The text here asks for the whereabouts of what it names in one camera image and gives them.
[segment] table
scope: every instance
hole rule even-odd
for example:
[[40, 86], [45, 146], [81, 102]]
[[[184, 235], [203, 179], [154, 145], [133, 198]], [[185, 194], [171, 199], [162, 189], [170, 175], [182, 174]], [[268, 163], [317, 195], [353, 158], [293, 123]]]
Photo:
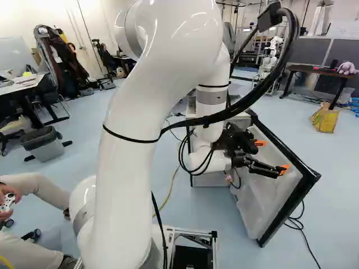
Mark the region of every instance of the table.
[[43, 104], [44, 107], [46, 108], [47, 111], [49, 111], [49, 114], [51, 115], [53, 120], [43, 124], [40, 121], [39, 117], [37, 116], [36, 112], [33, 110], [33, 106], [27, 98], [28, 95], [27, 91], [31, 91], [36, 87], [38, 87], [44, 76], [45, 74], [41, 74], [41, 75], [33, 74], [27, 77], [16, 77], [13, 79], [14, 81], [13, 85], [0, 88], [0, 96], [11, 95], [12, 98], [17, 100], [22, 108], [23, 114], [29, 117], [33, 126], [36, 129], [40, 129], [44, 126], [69, 119], [69, 117], [58, 118], [56, 116], [56, 113], [52, 109], [51, 105], [44, 103]]
[[318, 75], [324, 75], [324, 76], [339, 77], [341, 80], [340, 87], [339, 87], [339, 90], [337, 91], [335, 98], [333, 99], [333, 101], [329, 107], [330, 110], [333, 110], [335, 108], [337, 101], [338, 101], [340, 95], [342, 94], [343, 89], [345, 88], [345, 86], [347, 84], [348, 79], [355, 77], [355, 75], [344, 75], [344, 74], [339, 74], [337, 72], [326, 72], [326, 71], [321, 71], [321, 70], [314, 70], [313, 66], [306, 66], [306, 65], [300, 65], [300, 64], [293, 64], [291, 66], [288, 66], [287, 70], [290, 71], [290, 74], [288, 77], [286, 88], [284, 89], [284, 93], [283, 93], [283, 95], [281, 95], [279, 97], [281, 99], [290, 94], [289, 86], [291, 85], [294, 74], [297, 72], [305, 72], [305, 73], [312, 73], [312, 74], [318, 74]]

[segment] trash can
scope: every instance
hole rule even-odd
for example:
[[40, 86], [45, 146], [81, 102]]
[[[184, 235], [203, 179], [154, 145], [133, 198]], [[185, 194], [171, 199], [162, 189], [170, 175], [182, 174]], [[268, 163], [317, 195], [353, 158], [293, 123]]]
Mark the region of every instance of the trash can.
[[21, 144], [42, 163], [65, 153], [61, 140], [62, 135], [53, 126], [41, 128], [21, 137]]
[[80, 94], [82, 96], [88, 96], [88, 95], [92, 95], [94, 93], [95, 93], [95, 91], [93, 88], [87, 88], [87, 89], [80, 90]]

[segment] black table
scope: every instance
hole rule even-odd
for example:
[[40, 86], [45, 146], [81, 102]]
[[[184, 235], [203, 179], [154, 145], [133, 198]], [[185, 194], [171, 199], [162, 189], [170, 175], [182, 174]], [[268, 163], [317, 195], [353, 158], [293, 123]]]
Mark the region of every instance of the black table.
[[286, 88], [284, 89], [284, 93], [283, 93], [283, 95], [281, 95], [279, 97], [281, 99], [290, 94], [289, 87], [291, 85], [294, 74], [297, 72], [305, 72], [305, 73], [312, 73], [312, 74], [340, 78], [340, 80], [341, 80], [340, 87], [339, 87], [339, 90], [337, 91], [337, 94], [335, 95], [334, 100], [332, 101], [332, 103], [329, 107], [330, 110], [333, 110], [335, 108], [337, 101], [338, 101], [340, 95], [342, 94], [343, 89], [345, 88], [345, 86], [347, 84], [348, 79], [355, 77], [355, 75], [344, 75], [344, 74], [339, 74], [338, 72], [326, 72], [326, 71], [321, 71], [321, 70], [315, 70], [315, 69], [313, 69], [313, 66], [305, 66], [305, 65], [300, 65], [300, 64], [294, 64], [294, 65], [288, 66], [287, 70], [290, 71], [290, 74], [288, 77]]

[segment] pink plush toy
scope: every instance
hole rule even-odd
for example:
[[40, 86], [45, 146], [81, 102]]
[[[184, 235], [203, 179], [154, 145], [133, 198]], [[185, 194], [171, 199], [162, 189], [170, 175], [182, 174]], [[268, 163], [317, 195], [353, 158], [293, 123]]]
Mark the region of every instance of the pink plush toy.
[[344, 74], [344, 75], [348, 75], [348, 74], [356, 74], [358, 73], [358, 70], [355, 69], [355, 66], [353, 63], [351, 62], [345, 62], [342, 63], [339, 68], [338, 68], [338, 73], [339, 74]]

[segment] metal frame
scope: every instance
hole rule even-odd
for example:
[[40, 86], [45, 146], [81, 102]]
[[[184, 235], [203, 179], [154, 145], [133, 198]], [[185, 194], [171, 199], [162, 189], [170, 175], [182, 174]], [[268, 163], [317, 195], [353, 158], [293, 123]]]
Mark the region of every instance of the metal frame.
[[[164, 231], [166, 237], [168, 237], [168, 242], [172, 244], [172, 251], [171, 251], [171, 258], [168, 260], [168, 268], [173, 269], [173, 261], [174, 257], [176, 255], [176, 240], [179, 237], [183, 237], [189, 241], [192, 241], [198, 245], [200, 245], [202, 248], [205, 247], [207, 249], [212, 250], [212, 261], [213, 261], [213, 268], [217, 269], [217, 251], [218, 251], [218, 242], [217, 242], [217, 232], [211, 231], [211, 232], [205, 232], [205, 231], [194, 231], [194, 230], [186, 230], [186, 229], [180, 229], [180, 228], [167, 228]], [[209, 239], [210, 246], [203, 244], [200, 240], [201, 239]], [[76, 265], [73, 269], [84, 269], [84, 265], [82, 264], [82, 259], [79, 258], [77, 260]]]
[[258, 245], [262, 248], [268, 243], [273, 235], [279, 230], [283, 223], [293, 213], [309, 193], [314, 184], [321, 178], [321, 175], [309, 168], [286, 144], [284, 144], [270, 129], [268, 129], [257, 115], [252, 115], [252, 123], [277, 147], [277, 149], [298, 169], [303, 175], [292, 194], [289, 196], [282, 209], [278, 212], [265, 233], [257, 239]]

